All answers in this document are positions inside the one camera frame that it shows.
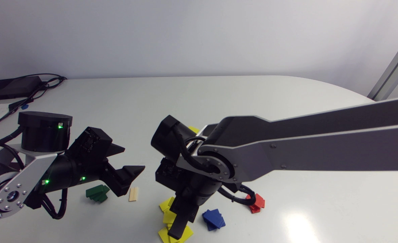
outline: white table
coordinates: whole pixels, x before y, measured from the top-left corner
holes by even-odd
[[[155,182],[162,155],[150,142],[169,114],[202,128],[229,115],[275,120],[369,102],[328,83],[284,76],[67,80],[28,110],[72,115],[71,142],[87,126],[102,128],[126,148],[109,158],[115,168],[146,166],[132,184],[139,200],[110,192],[99,205],[85,190],[100,181],[76,186],[63,219],[25,207],[0,220],[0,242],[160,242],[158,204],[174,192]],[[0,124],[0,138],[16,127],[17,114]],[[194,235],[187,242],[398,242],[398,172],[274,171],[245,184],[265,198],[265,209],[251,214],[217,193],[199,211],[219,209],[226,226],[208,232],[197,217],[188,223]],[[57,205],[60,192],[49,197]]]

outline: black box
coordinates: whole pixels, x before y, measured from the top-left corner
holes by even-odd
[[[0,100],[19,97],[29,97],[41,85],[42,81],[38,76],[1,79]]]

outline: red wooden block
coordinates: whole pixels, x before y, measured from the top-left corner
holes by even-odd
[[[250,208],[252,214],[260,212],[260,208],[258,206],[251,205],[248,207]]]
[[[247,195],[245,197],[246,199],[250,199],[250,195]],[[258,208],[265,208],[265,199],[263,199],[263,197],[261,197],[259,194],[256,193],[256,203],[254,203],[254,206],[258,207]]]

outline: green wooden block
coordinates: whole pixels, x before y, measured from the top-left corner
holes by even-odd
[[[100,203],[104,202],[107,199],[106,194],[102,194],[100,197],[94,199],[95,201],[98,201]]]
[[[107,194],[108,191],[110,191],[110,189],[106,185],[104,185],[104,194]]]
[[[86,190],[86,197],[91,197],[92,195],[104,192],[104,186],[98,185],[93,188]]]
[[[97,194],[92,195],[92,196],[89,197],[89,198],[90,198],[90,200],[95,200],[96,198],[100,197],[100,196],[103,195],[103,194],[104,194],[103,192],[100,192],[100,193],[97,193]]]

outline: yellow block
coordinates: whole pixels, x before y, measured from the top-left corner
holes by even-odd
[[[182,234],[182,237],[179,240],[170,237],[168,235],[168,229],[166,227],[158,231],[158,235],[160,236],[163,243],[184,243],[188,238],[190,238],[190,236],[193,235],[193,231],[190,229],[189,226],[186,226],[184,229],[184,233]]]
[[[188,127],[190,130],[192,130],[192,131],[194,131],[196,134],[198,134],[199,133],[199,129],[196,129],[195,127],[192,127],[192,126],[189,126]]]
[[[166,227],[162,228],[160,231],[158,231],[158,235],[160,236],[163,243],[170,243],[169,236],[167,235],[167,233],[168,233],[168,230]]]
[[[174,197],[171,197],[171,198],[169,198],[168,200],[166,200],[166,201],[164,201],[164,202],[162,202],[162,203],[160,203],[160,209],[164,212],[166,209],[169,209],[170,207],[171,207],[171,204],[172,204],[172,202],[173,202],[173,200],[174,200],[175,198]]]
[[[175,217],[176,213],[167,209],[164,211],[163,223],[173,223],[173,221],[175,221]]]

